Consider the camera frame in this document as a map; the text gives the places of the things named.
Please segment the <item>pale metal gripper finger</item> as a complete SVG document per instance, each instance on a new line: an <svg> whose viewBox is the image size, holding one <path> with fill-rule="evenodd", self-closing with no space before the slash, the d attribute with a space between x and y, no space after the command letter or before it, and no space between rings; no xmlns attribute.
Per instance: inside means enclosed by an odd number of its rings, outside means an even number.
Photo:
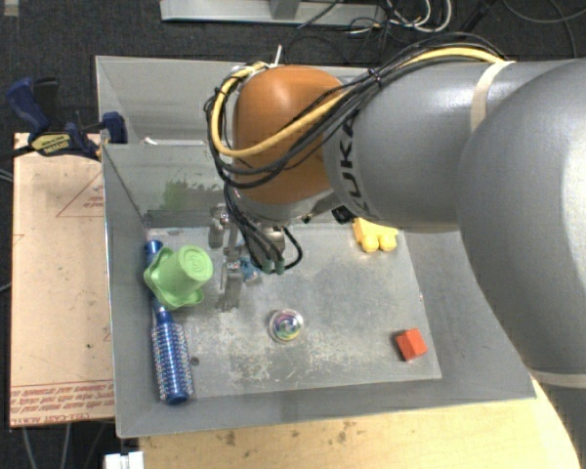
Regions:
<svg viewBox="0 0 586 469"><path fill-rule="evenodd" d="M240 291L242 288L242 270L240 262L234 261L228 264L228 309L238 307Z"/></svg>
<svg viewBox="0 0 586 469"><path fill-rule="evenodd" d="M217 308L220 311L227 311L228 310L228 302L227 302L227 282L228 282L228 267L225 261L221 264L221 272L220 272L220 283L219 283L219 299L217 302Z"/></svg>

